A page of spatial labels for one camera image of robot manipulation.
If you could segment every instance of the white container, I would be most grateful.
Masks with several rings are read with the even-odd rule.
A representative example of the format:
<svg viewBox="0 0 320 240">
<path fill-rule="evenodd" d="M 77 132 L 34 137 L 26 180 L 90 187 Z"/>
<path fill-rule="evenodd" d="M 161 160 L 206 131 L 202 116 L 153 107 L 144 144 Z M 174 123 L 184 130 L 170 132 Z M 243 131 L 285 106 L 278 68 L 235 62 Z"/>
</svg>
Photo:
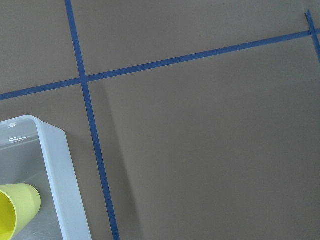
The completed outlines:
<svg viewBox="0 0 320 240">
<path fill-rule="evenodd" d="M 65 133 L 30 115 L 0 122 L 0 185 L 27 183 L 38 215 L 15 240 L 91 240 Z"/>
</svg>

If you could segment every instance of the cup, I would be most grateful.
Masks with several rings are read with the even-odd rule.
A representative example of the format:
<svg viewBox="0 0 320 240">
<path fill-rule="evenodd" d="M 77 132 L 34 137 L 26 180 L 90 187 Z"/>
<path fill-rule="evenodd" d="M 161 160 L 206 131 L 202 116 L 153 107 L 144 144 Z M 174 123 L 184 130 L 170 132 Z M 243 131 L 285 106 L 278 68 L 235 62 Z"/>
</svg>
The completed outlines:
<svg viewBox="0 0 320 240">
<path fill-rule="evenodd" d="M 11 240 L 39 212 L 41 198 L 28 184 L 0 185 L 0 240 Z"/>
</svg>

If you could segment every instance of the blue line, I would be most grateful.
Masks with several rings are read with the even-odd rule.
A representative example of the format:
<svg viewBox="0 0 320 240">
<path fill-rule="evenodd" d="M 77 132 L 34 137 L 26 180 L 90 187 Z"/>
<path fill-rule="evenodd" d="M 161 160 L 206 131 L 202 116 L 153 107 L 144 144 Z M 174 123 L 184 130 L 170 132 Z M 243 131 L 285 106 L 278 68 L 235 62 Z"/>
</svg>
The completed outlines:
<svg viewBox="0 0 320 240">
<path fill-rule="evenodd" d="M 92 81 L 96 81 L 96 80 L 112 78 L 112 77 L 116 77 L 116 76 L 120 76 L 120 75 L 140 72 L 140 71 L 149 70 L 149 69 L 155 69 L 155 68 L 178 64 L 178 63 L 183 63 L 183 62 L 187 62 L 187 61 L 191 61 L 191 60 L 212 57 L 215 55 L 227 54 L 227 53 L 236 52 L 236 51 L 240 51 L 240 50 L 244 50 L 244 49 L 251 49 L 251 48 L 256 48 L 259 46 L 275 44 L 275 43 L 290 41 L 290 40 L 294 40 L 294 39 L 300 39 L 300 38 L 304 38 L 304 37 L 308 37 L 308 36 L 310 36 L 309 31 L 302 31 L 302 32 L 284 35 L 284 36 L 277 36 L 277 37 L 267 38 L 267 39 L 263 39 L 263 40 L 259 40 L 259 41 L 253 41 L 253 42 L 248 42 L 248 43 L 243 43 L 243 44 L 238 44 L 238 45 L 233 45 L 233 46 L 227 46 L 227 47 L 218 48 L 218 49 L 214 49 L 214 50 L 203 51 L 203 52 L 194 53 L 194 54 L 190 54 L 190 55 L 179 56 L 179 57 L 174 57 L 174 58 L 170 58 L 170 59 L 166 59 L 166 60 L 155 61 L 155 62 L 146 63 L 146 64 L 142 64 L 142 65 L 131 66 L 131 67 L 126 67 L 126 68 L 122 68 L 122 69 L 118 69 L 118 70 L 112 70 L 112 71 L 102 72 L 102 73 L 98 73 L 98 74 L 93 74 L 93 75 L 87 76 L 87 81 L 92 82 Z"/>
<path fill-rule="evenodd" d="M 59 82 L 55 82 L 55 83 L 49 83 L 49 84 L 42 85 L 42 86 L 35 86 L 35 87 L 31 87 L 31 88 L 26 88 L 23 90 L 3 93 L 3 94 L 0 94 L 0 101 L 6 100 L 6 99 L 13 99 L 13 98 L 17 98 L 17 97 L 22 97 L 22 96 L 26 96 L 26 95 L 30 95 L 30 94 L 36 94 L 36 93 L 40 93 L 40 92 L 45 92 L 45 91 L 49 91 L 49 90 L 69 87 L 69 86 L 77 85 L 80 83 L 81 83 L 80 78 L 74 78 L 74 79 L 59 81 Z"/>
<path fill-rule="evenodd" d="M 65 6 L 66 6 L 66 12 L 68 15 L 68 19 L 69 19 L 69 25 L 70 25 L 71 37 L 72 37 L 72 41 L 73 41 L 74 53 L 75 53 L 75 58 L 76 58 L 76 62 L 77 62 L 78 70 L 79 70 L 80 82 L 81 82 L 82 92 L 83 92 L 83 97 L 84 97 L 84 103 L 85 103 L 86 113 L 88 116 L 95 157 L 96 157 L 96 161 L 97 161 L 100 180 L 101 180 L 101 184 L 102 184 L 102 190 L 103 190 L 103 194 L 104 194 L 104 200 L 105 200 L 105 204 L 106 204 L 106 208 L 107 208 L 107 212 L 108 212 L 108 217 L 109 217 L 109 221 L 110 221 L 110 227 L 111 227 L 113 239 L 120 240 L 115 210 L 114 210 L 114 206 L 113 206 L 113 202 L 112 202 L 112 198 L 111 198 L 111 192 L 110 192 L 110 188 L 109 188 L 106 168 L 105 168 L 103 154 L 102 154 L 102 150 L 101 150 L 97 125 L 96 125 L 96 119 L 95 119 L 92 101 L 91 101 L 91 97 L 90 97 L 90 90 L 89 90 L 89 86 L 88 86 L 88 82 L 87 82 L 84 61 L 83 61 L 82 54 L 81 54 L 80 42 L 79 42 L 79 38 L 78 38 L 78 34 L 77 34 L 76 22 L 75 22 L 73 9 L 72 9 L 71 0 L 65 0 Z"/>
<path fill-rule="evenodd" d="M 319 39 L 317 36 L 317 31 L 315 29 L 314 20 L 312 19 L 312 15 L 311 15 L 310 10 L 308 10 L 305 15 L 306 15 L 306 19 L 308 20 L 309 29 L 310 29 L 310 33 L 311 33 L 311 38 L 313 40 L 315 52 L 316 52 L 316 55 L 318 56 L 318 60 L 320 63 L 320 43 L 319 43 Z"/>
</svg>

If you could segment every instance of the blue tape strip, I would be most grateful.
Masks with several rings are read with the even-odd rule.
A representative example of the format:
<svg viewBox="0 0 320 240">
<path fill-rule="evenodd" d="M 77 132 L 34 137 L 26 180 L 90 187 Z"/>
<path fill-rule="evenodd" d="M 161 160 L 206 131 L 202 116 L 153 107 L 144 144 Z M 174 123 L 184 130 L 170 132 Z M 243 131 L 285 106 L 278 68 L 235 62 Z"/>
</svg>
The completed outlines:
<svg viewBox="0 0 320 240">
<path fill-rule="evenodd" d="M 311 33 L 311 38 L 313 40 L 315 52 L 316 52 L 316 55 L 318 56 L 318 60 L 320 63 L 320 43 L 319 43 L 319 39 L 317 36 L 317 31 L 315 29 L 314 20 L 312 19 L 312 15 L 311 15 L 310 10 L 308 10 L 305 15 L 306 15 L 306 19 L 308 20 L 309 29 L 310 29 L 310 33 Z"/>
<path fill-rule="evenodd" d="M 42 85 L 42 86 L 35 86 L 35 87 L 23 89 L 23 90 L 3 93 L 3 94 L 0 94 L 0 101 L 6 100 L 6 99 L 13 99 L 13 98 L 17 98 L 17 97 L 22 97 L 22 96 L 26 96 L 26 95 L 30 95 L 30 94 L 36 94 L 36 93 L 40 93 L 40 92 L 45 92 L 45 91 L 49 91 L 49 90 L 69 87 L 69 86 L 77 85 L 80 83 L 81 83 L 80 78 L 74 78 L 74 79 L 59 81 L 59 82 L 55 82 L 55 83 L 49 83 L 49 84 Z"/>
<path fill-rule="evenodd" d="M 78 38 L 76 22 L 75 22 L 73 9 L 72 9 L 71 0 L 65 0 L 65 6 L 66 6 L 66 11 L 67 11 L 67 15 L 68 15 L 70 30 L 71 30 L 71 37 L 72 37 L 72 41 L 73 41 L 76 62 L 77 62 L 79 75 L 80 75 L 80 82 L 81 82 L 81 86 L 82 86 L 84 103 L 85 103 L 85 108 L 86 108 L 86 112 L 87 112 L 87 116 L 88 116 L 95 157 L 96 157 L 96 161 L 97 161 L 97 165 L 98 165 L 100 180 L 101 180 L 101 184 L 102 184 L 102 190 L 103 190 L 105 204 L 106 204 L 108 217 L 109 217 L 109 221 L 110 221 L 110 227 L 111 227 L 113 239 L 120 240 L 114 205 L 113 205 L 112 198 L 111 198 L 111 192 L 110 192 L 110 188 L 109 188 L 106 168 L 105 168 L 104 159 L 103 159 L 103 155 L 102 155 L 102 151 L 101 151 L 101 145 L 100 145 L 97 125 L 96 125 L 96 119 L 95 119 L 92 101 L 91 101 L 91 97 L 90 97 L 90 91 L 89 91 L 89 86 L 88 86 L 88 82 L 87 82 L 84 61 L 83 61 L 82 54 L 81 54 L 80 42 L 79 42 L 79 38 Z"/>
<path fill-rule="evenodd" d="M 135 73 L 135 72 L 140 72 L 144 70 L 149 70 L 149 69 L 155 69 L 167 65 L 173 65 L 173 64 L 178 64 L 178 63 L 183 63 L 191 60 L 196 60 L 196 59 L 202 59 L 202 58 L 207 58 L 207 57 L 212 57 L 215 55 L 221 55 L 221 54 L 227 54 L 231 52 L 236 52 L 244 49 L 251 49 L 251 48 L 256 48 L 259 46 L 264 46 L 264 45 L 269 45 L 269 44 L 275 44 L 275 43 L 280 43 L 284 41 L 289 41 L 289 40 L 294 40 L 294 39 L 300 39 L 304 37 L 310 36 L 309 31 L 303 31 L 303 32 L 297 32 L 293 34 L 288 34 L 284 36 L 277 36 L 277 37 L 272 37 L 272 38 L 267 38 L 264 40 L 259 40 L 259 41 L 253 41 L 253 42 L 248 42 L 248 43 L 243 43 L 243 44 L 238 44 L 238 45 L 233 45 L 233 46 L 227 46 L 219 49 L 214 49 L 214 50 L 209 50 L 209 51 L 203 51 L 199 53 L 194 53 L 190 55 L 185 55 L 185 56 L 179 56 L 179 57 L 174 57 L 166 60 L 161 60 L 161 61 L 155 61 L 151 63 L 146 63 L 142 65 L 137 65 L 137 66 L 131 66 L 131 67 L 126 67 L 118 70 L 112 70 L 112 71 L 107 71 L 107 72 L 102 72 L 94 75 L 89 75 L 87 76 L 87 81 L 96 81 L 96 80 L 101 80 L 101 79 L 107 79 L 107 78 L 112 78 L 120 75 L 125 75 L 125 74 L 130 74 L 130 73 Z"/>
</svg>

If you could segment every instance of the yellow plastic cup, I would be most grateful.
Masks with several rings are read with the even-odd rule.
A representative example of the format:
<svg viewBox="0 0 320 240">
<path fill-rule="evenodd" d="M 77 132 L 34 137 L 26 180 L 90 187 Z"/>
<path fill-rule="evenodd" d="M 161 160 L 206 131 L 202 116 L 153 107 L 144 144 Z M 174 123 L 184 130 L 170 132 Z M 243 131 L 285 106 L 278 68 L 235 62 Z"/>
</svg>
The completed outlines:
<svg viewBox="0 0 320 240">
<path fill-rule="evenodd" d="M 28 184 L 0 185 L 0 240 L 11 240 L 39 212 L 41 198 Z"/>
</svg>

